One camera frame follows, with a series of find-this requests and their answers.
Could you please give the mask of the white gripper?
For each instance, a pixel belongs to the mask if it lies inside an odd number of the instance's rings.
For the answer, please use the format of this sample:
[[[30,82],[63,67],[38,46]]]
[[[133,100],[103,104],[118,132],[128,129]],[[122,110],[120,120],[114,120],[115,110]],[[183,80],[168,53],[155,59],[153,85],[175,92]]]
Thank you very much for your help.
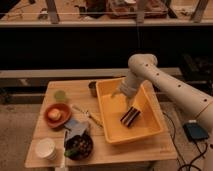
[[[130,108],[138,90],[140,89],[141,83],[142,81],[138,78],[126,76],[121,80],[121,83],[112,93],[111,97],[114,98],[118,94],[123,94],[125,96],[127,108]]]

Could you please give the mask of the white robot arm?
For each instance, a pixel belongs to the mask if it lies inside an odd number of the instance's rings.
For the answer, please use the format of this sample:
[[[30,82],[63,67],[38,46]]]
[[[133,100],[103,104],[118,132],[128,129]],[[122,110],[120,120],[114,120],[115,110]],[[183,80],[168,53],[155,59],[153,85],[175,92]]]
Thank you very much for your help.
[[[210,133],[202,171],[213,171],[213,97],[158,69],[157,58],[153,54],[132,55],[128,67],[126,77],[112,96],[122,93],[130,105],[141,84],[145,80],[150,81]]]

